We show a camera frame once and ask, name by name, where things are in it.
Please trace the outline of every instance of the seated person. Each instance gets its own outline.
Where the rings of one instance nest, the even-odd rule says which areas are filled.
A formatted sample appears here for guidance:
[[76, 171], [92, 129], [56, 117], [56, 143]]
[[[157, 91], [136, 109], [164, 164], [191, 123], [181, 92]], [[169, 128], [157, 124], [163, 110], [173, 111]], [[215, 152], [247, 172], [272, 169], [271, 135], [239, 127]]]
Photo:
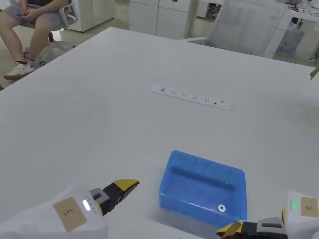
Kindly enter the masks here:
[[[18, 80], [34, 71], [34, 59], [47, 46], [49, 33], [64, 25], [59, 9], [68, 4], [69, 0], [19, 0], [0, 12], [0, 36], [15, 61], [5, 79]], [[22, 51], [22, 43], [13, 31], [24, 22], [35, 24], [28, 52]]]

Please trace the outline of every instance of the gray floor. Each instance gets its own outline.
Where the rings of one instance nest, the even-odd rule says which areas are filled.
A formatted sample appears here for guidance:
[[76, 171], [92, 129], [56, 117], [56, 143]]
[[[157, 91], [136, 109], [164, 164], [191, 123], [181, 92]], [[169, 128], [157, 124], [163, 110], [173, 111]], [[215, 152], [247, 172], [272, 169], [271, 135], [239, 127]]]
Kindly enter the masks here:
[[[82, 42], [88, 40], [99, 32], [112, 26], [122, 29], [129, 29], [129, 0], [117, 0], [116, 4], [116, 16], [114, 19], [109, 20], [93, 29], [80, 33], [71, 30], [61, 30], [54, 33], [56, 40], [63, 40], [72, 42], [75, 45], [79, 45]], [[191, 37], [203, 37], [208, 36], [213, 22], [208, 19], [197, 18], [194, 24]], [[304, 21], [303, 27], [305, 28], [306, 35], [303, 38], [300, 46], [298, 47], [294, 56], [287, 56], [283, 54], [276, 54], [275, 59], [288, 61], [292, 63], [298, 63], [303, 65], [312, 65], [312, 61], [309, 61], [309, 54], [313, 51], [314, 46], [319, 41], [319, 23], [316, 25], [313, 22]], [[33, 30], [25, 27], [18, 26], [16, 29], [17, 34], [20, 36], [24, 47], [28, 47]], [[56, 50], [51, 57], [51, 60], [58, 57], [61, 53]], [[13, 60], [8, 53], [4, 43], [0, 39], [0, 84], [7, 87], [12, 82], [2, 78], [6, 72], [10, 71], [13, 66]]]

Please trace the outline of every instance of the white chair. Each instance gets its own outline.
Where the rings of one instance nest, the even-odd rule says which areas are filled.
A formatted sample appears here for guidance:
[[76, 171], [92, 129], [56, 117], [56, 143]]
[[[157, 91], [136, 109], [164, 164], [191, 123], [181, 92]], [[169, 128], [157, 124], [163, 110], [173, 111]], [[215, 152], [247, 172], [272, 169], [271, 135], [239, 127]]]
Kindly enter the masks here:
[[[9, 0], [11, 4], [15, 3], [16, 0]], [[59, 12], [61, 14], [61, 18], [63, 20], [63, 23], [64, 25], [61, 26], [60, 28], [58, 29], [54, 29], [53, 31], [58, 31], [58, 30], [61, 30], [61, 29], [68, 29], [70, 25], [74, 24], [77, 19], [78, 19], [78, 16], [77, 16], [77, 12], [75, 10], [75, 3], [73, 2], [73, 0], [70, 0], [70, 4], [65, 6], [65, 7], [62, 7]], [[21, 26], [25, 26], [25, 27], [30, 27], [30, 28], [34, 28], [34, 25], [29, 23], [29, 22], [26, 22], [26, 23], [23, 23]], [[54, 37], [53, 37], [53, 34], [52, 32], [49, 33], [49, 36], [48, 36], [48, 45], [43, 53], [43, 56], [42, 56], [42, 60], [40, 61], [40, 66], [44, 66], [50, 56], [50, 54], [52, 53], [52, 50], [54, 48], [57, 48], [57, 49], [60, 49], [61, 51], [63, 52], [67, 52], [68, 50], [74, 48], [75, 45], [69, 43], [69, 42], [65, 42], [65, 41], [55, 41], [54, 40]]]
[[208, 38], [188, 42], [263, 56], [286, 8], [273, 0], [225, 0]]

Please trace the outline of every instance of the chair wheel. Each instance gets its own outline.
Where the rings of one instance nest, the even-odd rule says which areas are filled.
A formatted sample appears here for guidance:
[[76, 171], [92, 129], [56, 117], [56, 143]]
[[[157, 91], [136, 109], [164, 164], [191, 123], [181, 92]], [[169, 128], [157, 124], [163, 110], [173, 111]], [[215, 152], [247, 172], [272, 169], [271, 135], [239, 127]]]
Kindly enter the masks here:
[[40, 67], [42, 67], [42, 66], [46, 65], [46, 62], [45, 61], [40, 61], [39, 65], [40, 65]]

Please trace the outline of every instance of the power strip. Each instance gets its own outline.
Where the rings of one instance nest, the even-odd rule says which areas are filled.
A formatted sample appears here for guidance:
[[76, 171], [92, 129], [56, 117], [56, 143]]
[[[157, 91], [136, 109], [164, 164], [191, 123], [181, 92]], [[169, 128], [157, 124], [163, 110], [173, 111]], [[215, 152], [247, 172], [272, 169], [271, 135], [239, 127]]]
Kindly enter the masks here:
[[153, 93], [161, 94], [164, 96], [170, 96], [177, 99], [182, 99], [185, 101], [190, 101], [206, 106], [215, 107], [221, 110], [230, 111], [230, 105], [224, 100], [214, 100], [212, 97], [202, 96], [198, 94], [191, 93], [189, 91], [178, 90], [172, 87], [163, 87], [159, 85], [154, 85], [152, 88]]

